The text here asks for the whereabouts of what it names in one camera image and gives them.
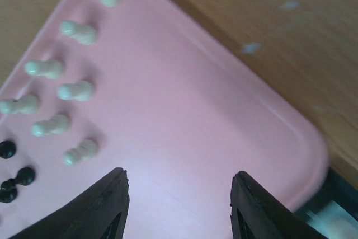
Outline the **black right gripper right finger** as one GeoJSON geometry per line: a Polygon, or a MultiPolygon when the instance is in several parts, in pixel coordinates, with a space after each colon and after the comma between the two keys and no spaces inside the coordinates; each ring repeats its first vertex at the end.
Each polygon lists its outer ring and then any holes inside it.
{"type": "Polygon", "coordinates": [[[233,238],[325,238],[288,210],[245,171],[233,177],[230,206],[233,238]]]}

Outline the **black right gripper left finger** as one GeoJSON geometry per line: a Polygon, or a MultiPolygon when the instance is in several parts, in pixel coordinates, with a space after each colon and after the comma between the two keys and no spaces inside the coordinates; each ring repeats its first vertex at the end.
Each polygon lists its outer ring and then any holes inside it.
{"type": "Polygon", "coordinates": [[[12,238],[122,238],[129,201],[127,171],[117,167],[71,202],[12,238]]]}

